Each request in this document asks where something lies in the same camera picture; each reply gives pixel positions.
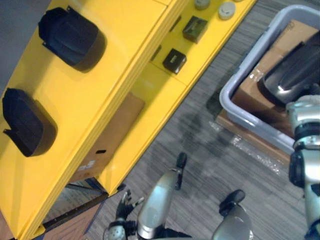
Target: gray plastic bin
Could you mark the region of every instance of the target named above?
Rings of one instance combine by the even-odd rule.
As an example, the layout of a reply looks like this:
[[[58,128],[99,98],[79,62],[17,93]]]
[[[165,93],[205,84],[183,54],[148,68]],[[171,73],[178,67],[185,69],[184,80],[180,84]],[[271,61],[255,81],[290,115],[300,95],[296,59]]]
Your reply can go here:
[[[266,31],[260,36],[239,68],[223,87],[219,96],[220,103],[227,111],[227,116],[231,121],[245,127],[288,154],[291,154],[294,151],[292,147],[294,140],[256,116],[235,105],[231,101],[231,97],[241,82],[259,62],[268,47],[277,39],[279,34],[293,19],[311,27],[320,29],[320,11],[303,5],[291,5],[282,9],[274,17]]]

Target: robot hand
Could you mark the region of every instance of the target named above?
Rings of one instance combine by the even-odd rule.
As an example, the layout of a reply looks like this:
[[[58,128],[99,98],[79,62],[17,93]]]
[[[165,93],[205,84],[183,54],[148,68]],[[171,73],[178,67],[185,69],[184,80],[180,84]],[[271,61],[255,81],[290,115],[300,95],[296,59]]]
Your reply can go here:
[[[135,203],[131,203],[131,192],[128,189],[122,196],[118,207],[116,208],[115,221],[111,222],[108,228],[103,233],[103,240],[126,240],[128,236],[136,234],[136,222],[127,221],[129,214],[135,209],[136,206],[141,204],[144,198],[141,197]]]
[[[135,209],[136,206],[141,204],[145,199],[141,197],[138,201],[135,203],[130,203],[131,202],[131,192],[128,189],[123,197],[121,198],[118,207],[116,208],[116,213],[115,213],[115,219],[116,220],[127,220],[127,217],[129,214]]]

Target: floor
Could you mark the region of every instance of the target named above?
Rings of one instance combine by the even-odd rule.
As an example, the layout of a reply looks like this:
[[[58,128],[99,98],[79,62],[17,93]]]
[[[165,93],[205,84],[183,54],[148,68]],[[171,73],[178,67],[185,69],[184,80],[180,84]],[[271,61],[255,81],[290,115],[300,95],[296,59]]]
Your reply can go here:
[[[0,93],[12,74],[48,0],[0,0]],[[174,195],[166,226],[208,239],[219,225],[221,200],[238,188],[256,240],[301,240],[306,232],[303,193],[288,180],[288,166],[271,159],[215,122],[219,92],[243,55],[275,14],[292,4],[320,8],[319,0],[258,0],[218,56],[125,179],[132,198],[146,197],[175,164],[188,155],[182,188]],[[107,199],[88,240],[101,240],[114,220],[121,193]],[[136,209],[130,220],[137,219]]]

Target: black object in bin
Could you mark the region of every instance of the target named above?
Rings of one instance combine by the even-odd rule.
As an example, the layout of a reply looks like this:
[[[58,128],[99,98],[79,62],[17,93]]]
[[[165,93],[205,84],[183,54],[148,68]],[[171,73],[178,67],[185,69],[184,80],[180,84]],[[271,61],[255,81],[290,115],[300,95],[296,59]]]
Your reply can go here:
[[[56,128],[23,90],[8,88],[2,99],[8,135],[26,157],[46,152],[56,138]]]
[[[320,94],[320,31],[290,51],[258,82],[260,92],[279,106]]]
[[[102,32],[70,6],[46,11],[38,26],[43,45],[79,71],[93,68],[105,51]]]

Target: cardboard box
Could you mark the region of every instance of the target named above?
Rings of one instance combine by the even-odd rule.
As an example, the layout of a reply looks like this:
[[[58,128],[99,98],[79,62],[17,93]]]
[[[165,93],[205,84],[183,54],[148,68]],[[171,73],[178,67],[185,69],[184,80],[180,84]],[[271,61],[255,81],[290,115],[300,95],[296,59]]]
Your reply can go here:
[[[247,112],[292,137],[291,125],[284,107],[270,102],[258,89],[258,81],[268,73],[287,53],[299,43],[307,41],[318,29],[302,22],[292,20],[270,50],[261,58],[252,72],[241,83],[232,101]]]
[[[0,211],[0,240],[12,239],[14,235],[12,234],[4,216]]]
[[[255,146],[257,149],[268,154],[271,158],[276,159],[283,163],[284,165],[289,166],[290,155],[282,151],[280,148],[272,145],[263,138],[254,134],[250,130],[240,126],[231,120],[228,119],[226,110],[222,110],[218,117],[215,120],[218,124],[222,125],[225,129],[228,129],[230,132],[242,137],[244,140],[249,142],[252,146]]]
[[[75,182],[99,175],[137,119],[145,103],[129,93],[70,179]]]

